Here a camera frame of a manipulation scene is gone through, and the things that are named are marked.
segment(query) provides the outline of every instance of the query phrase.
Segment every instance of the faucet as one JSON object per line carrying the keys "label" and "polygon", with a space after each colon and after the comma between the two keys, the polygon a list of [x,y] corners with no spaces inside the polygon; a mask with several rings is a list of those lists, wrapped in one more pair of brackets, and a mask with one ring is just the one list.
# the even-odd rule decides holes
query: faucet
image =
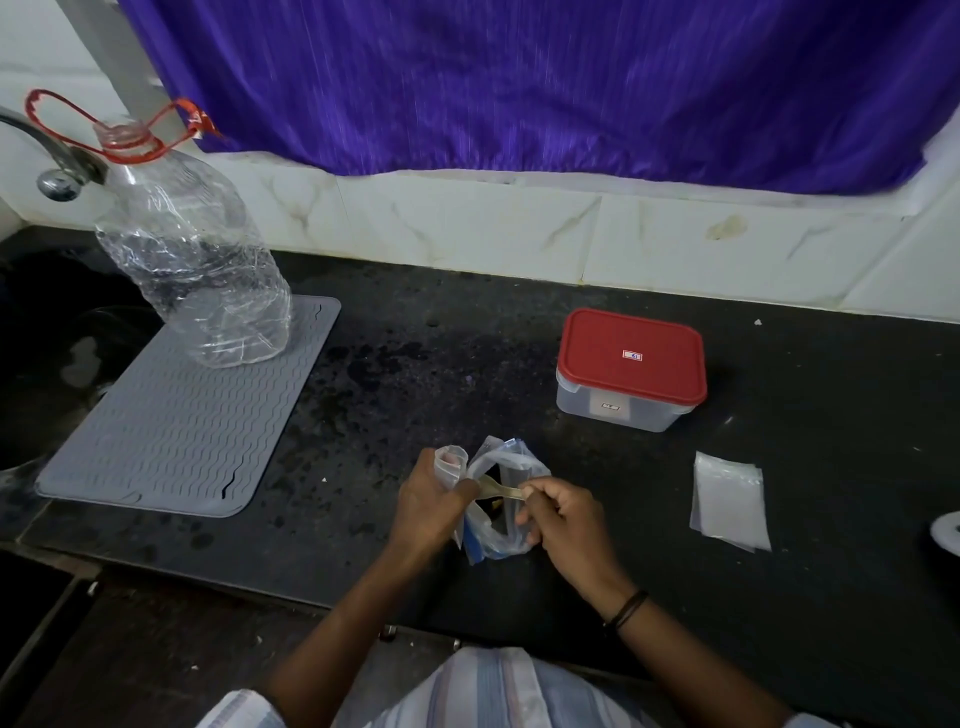
{"label": "faucet", "polygon": [[64,144],[11,109],[0,107],[0,122],[32,136],[57,163],[59,169],[48,169],[36,178],[36,187],[44,197],[59,203],[70,202],[77,199],[85,184],[104,183],[107,168],[89,152]]}

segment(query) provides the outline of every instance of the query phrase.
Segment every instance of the black wristband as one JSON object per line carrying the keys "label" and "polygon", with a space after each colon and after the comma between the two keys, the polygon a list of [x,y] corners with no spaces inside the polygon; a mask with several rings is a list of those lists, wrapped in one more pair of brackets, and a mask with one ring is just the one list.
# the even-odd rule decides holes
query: black wristband
{"label": "black wristband", "polygon": [[639,590],[636,594],[627,599],[627,603],[623,605],[623,608],[616,613],[616,617],[611,619],[608,622],[605,622],[603,628],[612,635],[615,635],[624,624],[627,623],[627,619],[634,615],[634,612],[640,608],[640,605],[647,600],[647,594],[642,589]]}

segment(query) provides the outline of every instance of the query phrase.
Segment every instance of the plastic bottle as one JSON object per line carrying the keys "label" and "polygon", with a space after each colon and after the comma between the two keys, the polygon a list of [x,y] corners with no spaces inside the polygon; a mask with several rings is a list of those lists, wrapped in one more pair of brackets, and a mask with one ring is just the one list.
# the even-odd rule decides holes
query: plastic bottle
{"label": "plastic bottle", "polygon": [[[114,156],[136,158],[158,144],[141,122],[94,124]],[[112,163],[113,209],[97,239],[208,367],[276,356],[290,335],[290,286],[233,184],[176,150],[142,163]]]}

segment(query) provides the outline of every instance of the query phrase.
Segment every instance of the drying mat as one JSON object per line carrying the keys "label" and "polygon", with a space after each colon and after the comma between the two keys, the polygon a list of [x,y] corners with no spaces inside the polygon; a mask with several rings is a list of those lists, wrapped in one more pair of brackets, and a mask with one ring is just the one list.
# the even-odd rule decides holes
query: drying mat
{"label": "drying mat", "polygon": [[51,458],[36,491],[196,516],[242,510],[340,302],[294,296],[292,310],[283,353],[229,369],[197,364],[162,328]]}

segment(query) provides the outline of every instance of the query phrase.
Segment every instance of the purple curtain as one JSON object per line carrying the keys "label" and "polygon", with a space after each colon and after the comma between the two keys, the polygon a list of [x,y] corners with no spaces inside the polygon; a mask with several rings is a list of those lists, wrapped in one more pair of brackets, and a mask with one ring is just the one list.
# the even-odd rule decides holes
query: purple curtain
{"label": "purple curtain", "polygon": [[174,96],[338,175],[909,179],[960,103],[956,0],[121,0]]}

